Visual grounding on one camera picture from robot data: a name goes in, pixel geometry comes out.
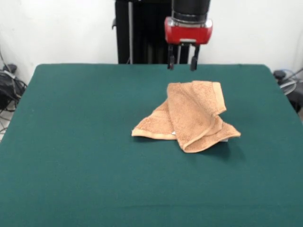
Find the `green table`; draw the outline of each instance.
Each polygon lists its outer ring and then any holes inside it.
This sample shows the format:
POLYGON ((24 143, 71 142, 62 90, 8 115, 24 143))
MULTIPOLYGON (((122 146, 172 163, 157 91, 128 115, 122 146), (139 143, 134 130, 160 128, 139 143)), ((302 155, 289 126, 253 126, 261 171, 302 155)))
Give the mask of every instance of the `green table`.
POLYGON ((38 66, 0 144, 0 227, 303 226, 303 127, 261 65, 38 66), (222 84, 241 133, 132 138, 170 82, 222 84))

